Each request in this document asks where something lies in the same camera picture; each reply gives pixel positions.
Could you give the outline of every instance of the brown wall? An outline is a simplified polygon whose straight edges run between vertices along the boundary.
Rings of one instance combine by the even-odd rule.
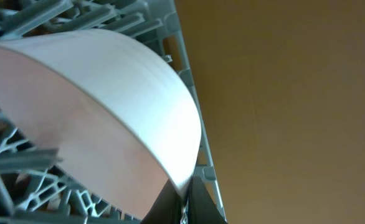
[[[176,5],[229,223],[365,223],[365,1]]]

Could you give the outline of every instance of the gray dish rack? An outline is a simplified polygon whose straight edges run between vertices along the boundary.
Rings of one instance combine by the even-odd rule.
[[[169,37],[175,39],[181,65],[176,71],[196,102],[202,124],[199,150],[204,154],[206,164],[197,165],[194,175],[211,184],[217,209],[225,218],[173,0],[0,1],[0,40],[91,28],[128,35],[148,46],[167,63],[173,63],[173,57],[165,53],[163,41]],[[54,151],[34,149],[0,111],[0,223],[140,222],[53,166]]]

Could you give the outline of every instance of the plastic grid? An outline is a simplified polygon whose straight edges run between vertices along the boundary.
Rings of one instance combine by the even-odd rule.
[[[172,62],[171,56],[164,53],[163,40],[171,36],[176,39],[179,59],[182,65],[182,69],[178,70],[177,73],[188,87],[198,107],[202,124],[200,150],[204,153],[207,161],[206,165],[197,165],[194,175],[201,177],[204,182],[211,183],[217,209],[225,217],[183,34],[173,0],[19,0],[19,5],[21,7],[20,10],[0,8],[0,40],[20,39],[31,35],[70,30],[101,28],[121,32],[135,38],[154,50],[165,61]],[[5,120],[1,112],[0,120]],[[2,144],[8,142],[16,134],[20,136],[16,128],[4,131]],[[34,149],[28,140],[20,139],[19,142],[13,142],[11,145],[0,145],[0,151],[18,153],[17,147],[24,144],[31,146],[28,150]],[[21,174],[19,170],[14,170],[14,172]],[[30,213],[23,213],[21,211],[37,212],[37,208],[48,204],[50,200],[55,200],[54,198],[59,198],[60,194],[62,196],[59,199],[59,210],[64,215],[70,213],[69,205],[73,204],[74,210],[84,217],[98,218],[103,215],[121,217],[121,211],[90,194],[89,191],[76,184],[69,177],[54,175],[47,169],[42,171],[25,170],[24,174],[31,177],[33,184],[28,189],[30,198],[25,198],[25,201],[18,202],[16,205],[17,214],[20,215],[20,218],[33,218]],[[65,182],[68,182],[69,185],[71,182],[74,184],[70,188]]]

